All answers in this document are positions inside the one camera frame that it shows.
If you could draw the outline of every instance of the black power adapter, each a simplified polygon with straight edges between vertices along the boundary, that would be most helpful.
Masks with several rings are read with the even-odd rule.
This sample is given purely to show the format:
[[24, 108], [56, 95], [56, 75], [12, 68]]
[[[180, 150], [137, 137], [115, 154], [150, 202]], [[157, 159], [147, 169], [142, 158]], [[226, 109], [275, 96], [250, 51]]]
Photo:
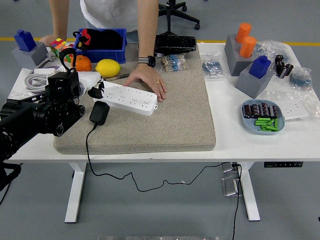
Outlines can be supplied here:
[[91, 111], [89, 120], [95, 125], [102, 126], [105, 124], [110, 106], [104, 101], [96, 101]]

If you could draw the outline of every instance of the yellow floor line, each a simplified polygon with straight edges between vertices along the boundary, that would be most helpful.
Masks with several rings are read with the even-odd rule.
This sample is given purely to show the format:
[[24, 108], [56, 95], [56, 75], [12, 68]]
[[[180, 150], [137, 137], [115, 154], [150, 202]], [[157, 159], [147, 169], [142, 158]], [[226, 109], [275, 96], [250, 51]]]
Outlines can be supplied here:
[[[15, 39], [13, 37], [0, 37], [0, 41], [14, 41]], [[35, 37], [35, 41], [39, 41], [40, 37]], [[74, 42], [75, 38], [67, 38], [67, 42]], [[209, 44], [220, 44], [220, 43], [226, 43], [225, 40], [197, 40], [197, 43], [209, 43]], [[295, 42], [295, 41], [284, 41], [284, 44], [288, 44], [290, 46], [307, 46], [307, 47], [320, 47], [320, 42]]]

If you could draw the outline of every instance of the hand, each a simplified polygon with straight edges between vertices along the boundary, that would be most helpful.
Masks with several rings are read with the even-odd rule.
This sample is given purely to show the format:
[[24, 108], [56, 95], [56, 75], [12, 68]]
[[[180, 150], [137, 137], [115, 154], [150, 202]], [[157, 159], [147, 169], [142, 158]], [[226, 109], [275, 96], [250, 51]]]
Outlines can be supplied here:
[[39, 42], [44, 43], [44, 45], [49, 46], [50, 43], [52, 43], [53, 41], [55, 41], [56, 39], [61, 38], [55, 34], [51, 34], [51, 35], [47, 35], [42, 37]]
[[123, 86], [127, 87], [137, 79], [144, 81], [154, 91], [159, 102], [166, 99], [165, 93], [167, 92], [167, 87], [156, 69], [148, 66], [147, 64], [139, 63], [136, 69], [127, 78]]

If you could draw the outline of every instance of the rubik's cube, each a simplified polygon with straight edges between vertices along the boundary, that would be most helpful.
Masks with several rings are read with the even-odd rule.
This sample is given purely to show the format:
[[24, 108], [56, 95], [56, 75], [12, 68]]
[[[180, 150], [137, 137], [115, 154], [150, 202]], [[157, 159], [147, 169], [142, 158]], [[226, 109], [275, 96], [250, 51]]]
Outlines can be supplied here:
[[[73, 46], [74, 45], [72, 43], [67, 44], [67, 42], [63, 41], [61, 38], [57, 38], [56, 40], [50, 43], [50, 49], [52, 52], [54, 52], [57, 58], [59, 58], [59, 52], [66, 48], [72, 48]], [[72, 54], [65, 56], [63, 60], [65, 62], [71, 63], [73, 60]]]
[[66, 41], [63, 41], [61, 38], [57, 38], [53, 42], [50, 43], [50, 49], [54, 54], [59, 57], [59, 52], [64, 48], [64, 46], [67, 44]]

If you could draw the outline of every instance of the wrist watch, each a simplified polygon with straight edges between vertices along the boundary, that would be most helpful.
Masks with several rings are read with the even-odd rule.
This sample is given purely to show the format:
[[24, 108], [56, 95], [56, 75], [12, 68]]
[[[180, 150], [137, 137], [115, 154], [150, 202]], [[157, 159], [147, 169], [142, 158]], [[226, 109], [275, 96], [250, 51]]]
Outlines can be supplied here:
[[156, 66], [156, 58], [154, 56], [139, 57], [138, 64], [147, 64], [149, 67], [154, 68]]

